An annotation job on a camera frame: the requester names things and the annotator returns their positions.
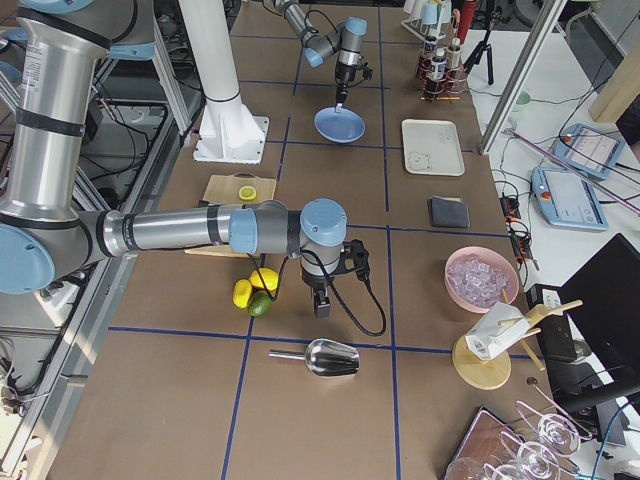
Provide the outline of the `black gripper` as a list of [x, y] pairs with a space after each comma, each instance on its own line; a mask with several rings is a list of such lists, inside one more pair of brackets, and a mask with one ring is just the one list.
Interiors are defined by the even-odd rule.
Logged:
[[364, 81], [370, 81], [373, 77], [373, 70], [368, 63], [359, 58], [353, 65], [347, 65], [338, 61], [335, 67], [335, 111], [340, 112], [347, 99], [347, 90], [358, 86]]
[[309, 241], [300, 252], [302, 280], [311, 288], [317, 318], [330, 314], [329, 286], [336, 276], [354, 273], [358, 280], [369, 284], [369, 252], [361, 240], [331, 247]]

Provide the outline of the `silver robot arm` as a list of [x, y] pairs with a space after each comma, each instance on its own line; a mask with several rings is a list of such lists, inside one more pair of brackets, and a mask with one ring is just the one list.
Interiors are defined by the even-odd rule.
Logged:
[[[243, 104], [221, 1], [180, 1], [206, 100], [204, 157], [196, 160], [259, 163], [268, 118]], [[149, 59], [155, 40], [154, 1], [19, 1], [17, 20], [27, 32], [21, 93], [7, 189], [1, 195], [1, 293], [26, 294], [106, 258], [150, 250], [229, 245], [240, 254], [301, 257], [314, 314], [326, 316], [327, 289], [348, 315], [334, 287], [355, 272], [373, 292], [368, 252], [345, 241], [347, 217], [331, 199], [289, 210], [277, 200], [216, 205], [173, 212], [122, 213], [72, 208], [96, 63]], [[364, 68], [359, 55], [364, 19], [349, 17], [335, 34], [316, 39], [305, 30], [298, 1], [274, 1], [277, 13], [310, 40], [312, 66], [339, 53], [336, 73]]]
[[302, 53], [311, 68], [316, 68], [336, 55], [334, 80], [336, 84], [336, 113], [345, 107], [349, 90], [372, 79], [373, 70], [369, 67], [361, 47], [367, 34], [368, 23], [365, 19], [350, 16], [335, 24], [319, 11], [331, 27], [326, 34], [311, 21], [312, 10], [304, 12], [298, 1], [261, 1], [270, 13], [282, 17], [299, 39]]

